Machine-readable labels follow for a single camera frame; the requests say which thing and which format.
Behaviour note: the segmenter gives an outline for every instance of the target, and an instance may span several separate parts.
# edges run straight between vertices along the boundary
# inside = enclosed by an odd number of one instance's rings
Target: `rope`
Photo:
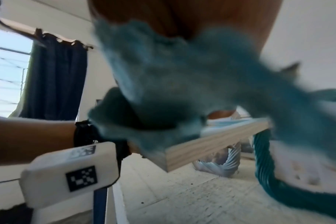
[[[336,102],[336,89],[320,90],[311,95],[316,100]],[[336,218],[335,194],[308,192],[275,178],[274,161],[269,152],[270,137],[270,130],[262,131],[254,136],[256,178],[266,193],[287,206],[316,211]]]

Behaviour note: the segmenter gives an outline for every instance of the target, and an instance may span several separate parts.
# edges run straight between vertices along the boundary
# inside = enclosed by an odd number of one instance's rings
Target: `window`
[[[0,116],[8,117],[24,91],[32,40],[0,30]]]

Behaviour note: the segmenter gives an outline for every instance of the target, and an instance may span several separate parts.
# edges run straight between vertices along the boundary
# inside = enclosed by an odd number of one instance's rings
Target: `wooden plank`
[[[268,119],[258,118],[242,120],[237,124],[223,128],[210,128],[210,130],[207,128],[202,131],[202,138],[170,147],[163,152],[146,157],[163,170],[170,172],[269,127]]]

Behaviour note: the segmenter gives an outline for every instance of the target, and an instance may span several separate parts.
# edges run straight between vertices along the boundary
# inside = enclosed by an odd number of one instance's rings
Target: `person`
[[[131,19],[147,22],[167,37],[192,39],[212,25],[229,25],[247,35],[261,52],[282,0],[88,0],[93,19],[98,15],[122,24]],[[235,111],[217,111],[209,118],[228,117]],[[0,165],[29,163],[47,152],[74,147],[74,121],[42,121],[0,117]],[[137,148],[128,143],[130,152]]]

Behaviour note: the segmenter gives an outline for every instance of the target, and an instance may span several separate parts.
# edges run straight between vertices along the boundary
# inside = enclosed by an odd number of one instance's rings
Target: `ceiling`
[[[32,0],[90,21],[87,0]]]

